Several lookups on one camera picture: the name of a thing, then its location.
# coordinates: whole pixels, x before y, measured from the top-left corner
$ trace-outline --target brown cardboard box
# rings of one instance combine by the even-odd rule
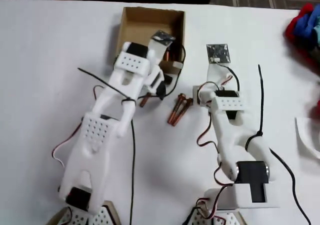
[[[148,46],[150,38],[158,30],[175,37],[178,44],[184,44],[185,12],[163,10],[146,7],[124,7],[121,25],[116,45],[116,55],[119,54],[124,42],[134,42]],[[181,61],[185,56],[181,47],[172,50],[175,61]],[[160,67],[164,73],[178,74],[180,69],[173,67],[172,61],[162,61]]]

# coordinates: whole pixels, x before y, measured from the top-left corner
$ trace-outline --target white 3d printed part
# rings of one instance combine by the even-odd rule
[[[67,161],[59,197],[70,205],[92,215],[100,210],[105,200],[110,150],[126,134],[143,86],[156,93],[164,80],[154,57],[153,49],[137,43],[124,43],[108,81],[119,92],[109,86],[103,90],[92,111],[85,114],[78,141]],[[114,100],[119,100],[123,108],[120,120],[104,115]],[[73,191],[72,196],[76,198],[68,199],[73,188],[77,194]]]
[[[109,214],[109,211],[106,207],[101,207],[100,211],[96,216],[92,216],[87,212],[76,208],[71,208],[71,211],[71,221],[71,213],[69,209],[67,209],[57,225],[64,225],[68,221],[70,221],[68,225],[118,225],[115,223],[114,219],[112,218],[112,215]]]

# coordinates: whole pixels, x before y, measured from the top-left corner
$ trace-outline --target red wire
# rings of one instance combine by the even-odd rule
[[[233,78],[233,76],[231,75],[229,78],[227,78],[225,81],[223,81],[223,83],[221,83],[222,85],[225,85],[227,82],[229,82],[231,79]]]
[[[219,219],[223,220],[223,225],[226,225],[227,224],[227,220],[221,216],[214,216],[214,218],[217,218],[218,219],[218,222],[219,222]]]
[[[68,142],[70,139],[73,138],[73,136],[78,132],[78,130],[80,129],[81,127],[81,124],[82,122],[79,123],[79,125],[76,127],[76,129],[71,133],[71,135],[66,139],[64,140],[63,142],[60,142],[57,146],[55,146],[55,148],[52,150],[51,152],[51,157],[54,159],[54,160],[57,160],[61,165],[62,167],[65,167],[64,163],[57,157],[55,157],[55,152],[56,150],[61,146],[63,145],[64,143]]]
[[[208,131],[210,130],[210,128],[211,128],[212,118],[211,118],[210,113],[209,113],[209,117],[210,117],[209,125],[208,125],[208,127],[204,130],[204,132],[201,133],[200,136],[198,136],[198,138],[196,139],[196,144],[197,144],[199,147],[204,147],[205,145],[208,145],[208,144],[214,144],[216,151],[219,153],[217,144],[216,144],[214,141],[206,141],[206,142],[204,142],[204,143],[199,143],[200,139],[201,139],[204,135],[206,135],[207,132],[208,132]]]
[[[100,88],[104,89],[104,87],[101,86],[101,85],[95,85],[95,86],[93,87],[92,90],[93,90],[94,100],[97,100],[97,94],[96,94],[96,88],[97,88],[97,87],[100,87]],[[73,138],[74,135],[76,135],[76,133],[78,132],[78,130],[79,130],[80,127],[81,127],[81,124],[82,124],[82,122],[79,123],[79,125],[76,127],[76,129],[71,133],[71,135],[70,135],[66,140],[60,142],[57,146],[54,147],[54,149],[53,149],[52,152],[51,152],[51,157],[52,157],[53,159],[57,160],[57,161],[62,165],[62,167],[65,167],[65,165],[64,165],[64,163],[63,163],[59,158],[57,158],[57,157],[55,156],[55,152],[56,152],[56,150],[57,150],[60,146],[62,146],[64,143],[68,142],[70,139]]]
[[[216,182],[217,184],[219,184],[220,186],[232,185],[232,183],[222,183],[222,182],[220,182],[220,181],[216,178],[216,173],[221,169],[221,166],[222,166],[222,162],[219,163],[219,166],[218,166],[217,169],[214,170],[214,172],[213,172],[213,178],[214,178],[215,182]]]

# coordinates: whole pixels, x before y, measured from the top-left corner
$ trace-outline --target white tablecloth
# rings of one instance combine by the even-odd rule
[[[136,4],[84,1],[0,0],[0,221],[45,224],[64,203],[57,188],[63,169],[51,150],[75,129],[94,103],[96,80],[77,67],[108,74],[125,6],[186,12],[186,60],[174,93],[154,99],[134,116],[136,167],[133,224],[178,225],[204,191],[217,186],[213,146],[196,138],[209,120],[193,107],[176,127],[166,123],[179,93],[206,81],[206,44],[227,43],[259,126],[261,65],[264,90],[264,138],[291,167],[297,195],[316,224],[320,163],[301,149],[294,117],[309,116],[319,98],[318,76],[283,38],[296,10],[214,5]],[[214,138],[214,131],[208,135]],[[58,152],[64,160],[73,145]],[[122,224],[129,223],[132,135],[129,130],[111,152],[105,198],[113,201]],[[281,208],[243,210],[249,225],[306,224],[294,203],[291,179],[278,163]]]

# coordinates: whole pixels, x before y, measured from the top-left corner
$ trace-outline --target hole pattern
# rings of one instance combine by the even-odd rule
[[[94,119],[89,119],[84,126],[86,126],[84,136],[87,140],[90,140],[90,142],[94,142],[97,144],[104,143],[108,130],[107,124],[103,124],[102,122],[98,123]]]
[[[225,225],[240,225],[233,213],[218,213],[217,216],[226,218]],[[218,217],[214,218],[214,225],[224,225],[224,220]],[[210,220],[205,220],[198,211],[194,211],[188,225],[211,225]]]
[[[114,225],[108,213],[108,210],[105,207],[101,207],[100,212],[95,217],[93,217],[93,219],[90,220],[91,222],[89,222],[89,216],[86,213],[83,213],[78,209],[71,210],[72,220],[69,223],[70,225]],[[57,225],[62,225],[68,222],[69,219],[70,212],[69,210],[67,210]]]
[[[140,68],[141,61],[136,56],[126,55],[122,58],[121,65],[123,68],[127,68],[134,72]]]

